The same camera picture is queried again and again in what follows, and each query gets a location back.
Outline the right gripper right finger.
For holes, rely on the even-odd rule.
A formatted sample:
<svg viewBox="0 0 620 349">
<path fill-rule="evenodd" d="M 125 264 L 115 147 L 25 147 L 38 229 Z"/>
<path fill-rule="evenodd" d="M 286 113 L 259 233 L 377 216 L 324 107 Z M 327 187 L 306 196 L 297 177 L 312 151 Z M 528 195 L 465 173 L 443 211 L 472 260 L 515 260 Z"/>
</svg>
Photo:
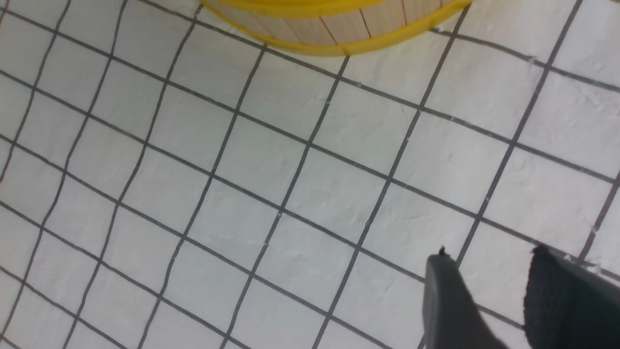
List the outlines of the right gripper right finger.
<svg viewBox="0 0 620 349">
<path fill-rule="evenodd" d="M 524 331 L 533 349 L 617 349 L 619 287 L 553 254 L 533 249 Z"/>
</svg>

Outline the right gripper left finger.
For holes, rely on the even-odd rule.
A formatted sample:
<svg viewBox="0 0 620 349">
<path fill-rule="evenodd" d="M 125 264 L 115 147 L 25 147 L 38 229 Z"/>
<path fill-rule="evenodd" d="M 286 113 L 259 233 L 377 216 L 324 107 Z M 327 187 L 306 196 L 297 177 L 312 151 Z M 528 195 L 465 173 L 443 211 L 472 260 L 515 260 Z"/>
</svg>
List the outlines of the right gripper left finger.
<svg viewBox="0 0 620 349">
<path fill-rule="evenodd" d="M 422 318 L 427 349 L 505 349 L 483 320 L 458 265 L 441 247 L 426 261 Z"/>
</svg>

